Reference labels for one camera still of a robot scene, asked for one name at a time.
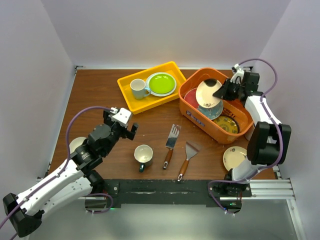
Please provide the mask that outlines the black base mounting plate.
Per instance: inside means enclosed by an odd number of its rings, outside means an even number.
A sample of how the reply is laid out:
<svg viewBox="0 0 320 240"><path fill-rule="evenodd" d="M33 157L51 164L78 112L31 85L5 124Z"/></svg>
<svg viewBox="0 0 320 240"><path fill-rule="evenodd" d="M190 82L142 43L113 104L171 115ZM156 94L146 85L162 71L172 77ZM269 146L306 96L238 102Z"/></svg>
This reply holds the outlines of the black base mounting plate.
<svg viewBox="0 0 320 240"><path fill-rule="evenodd" d="M205 205L236 213L242 208L242 200L252 196L249 184L241 186L209 180L168 179L105 179L93 187L93 194L108 194L113 207L124 204L150 205Z"/></svg>

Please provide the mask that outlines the yellow patterned plate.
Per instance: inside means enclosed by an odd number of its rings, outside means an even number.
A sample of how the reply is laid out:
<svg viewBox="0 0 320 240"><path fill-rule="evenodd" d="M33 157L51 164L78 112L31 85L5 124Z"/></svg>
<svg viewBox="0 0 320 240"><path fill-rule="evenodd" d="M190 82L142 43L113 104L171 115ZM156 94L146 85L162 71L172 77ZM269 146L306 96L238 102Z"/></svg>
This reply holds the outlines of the yellow patterned plate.
<svg viewBox="0 0 320 240"><path fill-rule="evenodd" d="M228 133L238 134L240 132L240 126L238 122L230 116L220 115L214 119L213 122Z"/></svg>

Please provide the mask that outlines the red and teal plate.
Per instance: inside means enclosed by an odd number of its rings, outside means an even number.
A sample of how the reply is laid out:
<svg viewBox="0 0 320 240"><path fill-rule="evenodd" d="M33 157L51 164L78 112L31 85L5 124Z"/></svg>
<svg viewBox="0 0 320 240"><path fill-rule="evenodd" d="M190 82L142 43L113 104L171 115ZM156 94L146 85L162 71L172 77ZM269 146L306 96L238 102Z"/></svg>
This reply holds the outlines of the red and teal plate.
<svg viewBox="0 0 320 240"><path fill-rule="evenodd" d="M200 113L205 115L208 119L214 120L214 119L218 118L222 114L223 109L224 109L223 101L220 100L218 105L216 105L215 107L204 108L204 107L200 106L196 100L196 91L197 91L197 88L193 88L190 91L188 91L186 93L186 95L184 96L184 100L187 103L189 103L191 106L196 108Z"/></svg>

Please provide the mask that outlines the lime green plate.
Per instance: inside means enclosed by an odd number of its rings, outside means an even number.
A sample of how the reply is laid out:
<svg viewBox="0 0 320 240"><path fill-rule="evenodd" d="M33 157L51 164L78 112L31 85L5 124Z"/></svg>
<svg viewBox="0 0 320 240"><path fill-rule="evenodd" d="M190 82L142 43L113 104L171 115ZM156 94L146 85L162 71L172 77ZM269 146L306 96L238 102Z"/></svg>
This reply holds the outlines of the lime green plate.
<svg viewBox="0 0 320 240"><path fill-rule="evenodd" d="M166 94L175 86L175 80L172 76L165 73L158 73L149 80L149 88L157 94Z"/></svg>

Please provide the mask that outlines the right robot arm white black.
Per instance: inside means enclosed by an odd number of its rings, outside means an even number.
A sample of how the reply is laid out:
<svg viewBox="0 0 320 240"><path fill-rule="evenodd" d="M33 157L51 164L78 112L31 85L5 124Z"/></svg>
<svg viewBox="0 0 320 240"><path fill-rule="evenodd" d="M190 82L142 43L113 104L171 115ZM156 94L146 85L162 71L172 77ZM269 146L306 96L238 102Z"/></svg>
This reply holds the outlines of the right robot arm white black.
<svg viewBox="0 0 320 240"><path fill-rule="evenodd" d="M266 95L258 91L259 79L257 73L237 70L213 94L222 100L240 100L254 122L254 131L245 159L229 170L223 180L209 182L210 194L233 197L244 191L257 174L282 164L286 158L292 129L282 124L270 110Z"/></svg>

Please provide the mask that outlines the cream plate black mark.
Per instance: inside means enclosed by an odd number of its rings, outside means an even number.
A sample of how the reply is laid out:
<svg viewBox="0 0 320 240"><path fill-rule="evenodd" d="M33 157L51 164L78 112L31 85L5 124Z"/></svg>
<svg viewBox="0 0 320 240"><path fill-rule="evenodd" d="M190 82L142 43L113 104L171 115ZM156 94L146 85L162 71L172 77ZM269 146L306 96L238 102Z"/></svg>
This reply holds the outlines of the cream plate black mark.
<svg viewBox="0 0 320 240"><path fill-rule="evenodd" d="M213 94L222 87L222 84L214 79L209 78L202 81L196 89L196 101L200 107L209 109L217 106L222 100L214 97Z"/></svg>

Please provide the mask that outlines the yellow plastic tray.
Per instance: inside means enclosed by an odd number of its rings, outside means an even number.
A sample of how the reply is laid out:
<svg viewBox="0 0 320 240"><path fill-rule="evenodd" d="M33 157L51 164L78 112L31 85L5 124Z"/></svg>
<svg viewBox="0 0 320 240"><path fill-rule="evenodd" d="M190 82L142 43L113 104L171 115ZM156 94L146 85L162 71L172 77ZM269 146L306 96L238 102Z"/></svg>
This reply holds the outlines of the yellow plastic tray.
<svg viewBox="0 0 320 240"><path fill-rule="evenodd" d="M175 90L168 96L155 96L149 95L143 99L135 99L132 93L130 83L134 79L143 79L147 81L147 78L152 74L158 72L164 72L170 74L176 80ZM117 80L117 84L121 90L121 93L127 103L129 110L133 114L139 114L150 110L152 108L158 107L170 101L179 98L179 87L186 81L185 76L180 71L178 65L174 61L169 61L139 72L121 77Z"/></svg>

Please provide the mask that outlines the beige purple cup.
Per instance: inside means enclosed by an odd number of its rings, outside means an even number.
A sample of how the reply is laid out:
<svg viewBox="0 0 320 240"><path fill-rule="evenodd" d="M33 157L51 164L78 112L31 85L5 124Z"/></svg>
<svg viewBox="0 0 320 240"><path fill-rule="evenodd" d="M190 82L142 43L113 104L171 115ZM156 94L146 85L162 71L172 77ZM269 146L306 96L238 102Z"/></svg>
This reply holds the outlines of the beige purple cup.
<svg viewBox="0 0 320 240"><path fill-rule="evenodd" d="M244 137L249 141L253 135L254 129L250 128L245 134Z"/></svg>

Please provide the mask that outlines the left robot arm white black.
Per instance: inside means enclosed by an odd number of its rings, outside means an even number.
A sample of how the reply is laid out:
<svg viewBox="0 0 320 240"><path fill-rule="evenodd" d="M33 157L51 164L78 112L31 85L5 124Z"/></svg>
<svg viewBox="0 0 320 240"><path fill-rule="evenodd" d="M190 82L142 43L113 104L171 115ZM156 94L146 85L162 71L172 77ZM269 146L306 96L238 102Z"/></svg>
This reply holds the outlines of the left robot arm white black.
<svg viewBox="0 0 320 240"><path fill-rule="evenodd" d="M7 221L16 235L26 237L37 230L53 212L81 197L103 196L104 180L95 167L112 151L120 138L133 140L138 128L128 130L132 112L125 108L103 108L103 123L97 125L66 160L36 185L3 198Z"/></svg>

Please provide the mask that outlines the orange plastic dish bin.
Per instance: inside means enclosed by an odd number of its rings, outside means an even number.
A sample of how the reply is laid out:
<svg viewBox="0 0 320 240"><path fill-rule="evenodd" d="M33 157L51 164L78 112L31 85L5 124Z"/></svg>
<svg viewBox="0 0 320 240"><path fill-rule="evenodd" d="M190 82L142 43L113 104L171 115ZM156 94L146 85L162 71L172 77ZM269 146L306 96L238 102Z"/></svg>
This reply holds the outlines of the orange plastic dish bin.
<svg viewBox="0 0 320 240"><path fill-rule="evenodd" d="M230 144L234 142L251 128L253 120L249 112L238 99L234 101L223 101L222 114L233 118L239 126L238 133L229 133L185 101L184 96L206 79L212 78L224 83L225 80L230 77L231 75L229 73L225 74L220 70L204 67L193 73L178 89L179 110L181 114L220 144Z"/></svg>

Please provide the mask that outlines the small white dish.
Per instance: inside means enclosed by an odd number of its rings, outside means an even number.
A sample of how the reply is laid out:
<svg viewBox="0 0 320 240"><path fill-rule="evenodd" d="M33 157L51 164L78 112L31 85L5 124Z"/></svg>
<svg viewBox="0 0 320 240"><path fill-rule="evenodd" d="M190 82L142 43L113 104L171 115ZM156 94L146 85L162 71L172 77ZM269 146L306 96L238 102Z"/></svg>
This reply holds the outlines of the small white dish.
<svg viewBox="0 0 320 240"><path fill-rule="evenodd" d="M83 144L83 142L86 140L86 137L77 137L75 139L73 139L70 144L69 144L69 149L70 149L70 153L72 154L77 147L81 146Z"/></svg>

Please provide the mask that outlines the cream plate small motifs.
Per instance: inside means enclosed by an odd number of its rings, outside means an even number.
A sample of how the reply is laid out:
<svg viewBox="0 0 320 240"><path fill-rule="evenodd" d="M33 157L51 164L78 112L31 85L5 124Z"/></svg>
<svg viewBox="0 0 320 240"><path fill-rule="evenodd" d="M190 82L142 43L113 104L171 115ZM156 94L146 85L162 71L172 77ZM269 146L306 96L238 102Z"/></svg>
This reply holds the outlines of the cream plate small motifs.
<svg viewBox="0 0 320 240"><path fill-rule="evenodd" d="M238 167L246 158L247 150L240 146L231 146L223 154L222 162L227 171Z"/></svg>

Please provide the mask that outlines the light blue mug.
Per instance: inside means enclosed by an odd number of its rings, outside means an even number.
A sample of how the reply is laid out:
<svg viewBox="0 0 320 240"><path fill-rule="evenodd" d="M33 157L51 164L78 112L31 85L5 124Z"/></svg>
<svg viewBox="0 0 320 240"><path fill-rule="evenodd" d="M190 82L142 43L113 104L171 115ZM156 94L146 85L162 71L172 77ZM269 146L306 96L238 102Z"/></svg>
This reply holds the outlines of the light blue mug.
<svg viewBox="0 0 320 240"><path fill-rule="evenodd" d="M132 80L130 82L130 88L136 100L142 100L151 94L151 90L147 87L146 82L140 78Z"/></svg>

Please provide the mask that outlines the white scalloped plate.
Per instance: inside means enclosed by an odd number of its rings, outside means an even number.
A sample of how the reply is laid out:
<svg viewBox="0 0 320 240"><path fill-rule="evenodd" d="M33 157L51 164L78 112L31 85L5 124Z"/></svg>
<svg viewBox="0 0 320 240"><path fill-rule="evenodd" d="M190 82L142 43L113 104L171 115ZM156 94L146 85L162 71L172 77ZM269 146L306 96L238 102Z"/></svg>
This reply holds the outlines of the white scalloped plate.
<svg viewBox="0 0 320 240"><path fill-rule="evenodd" d="M169 76L173 77L172 75L170 75L169 73L166 73L166 72L156 72L156 73L153 73L153 74L151 74L151 75L146 79L146 85L147 85L147 87L149 87L149 81L150 81L151 77L153 77L153 76L156 75L156 74L168 74ZM165 93L165 94L158 94L158 93L153 92L153 91L149 88L149 89L151 90L151 94L154 95L154 96L156 96L156 97L166 97L166 96L172 94L172 93L175 91L176 87L177 87L176 79L174 78L174 80L175 80L175 86L174 86L174 88L173 88L170 92Z"/></svg>

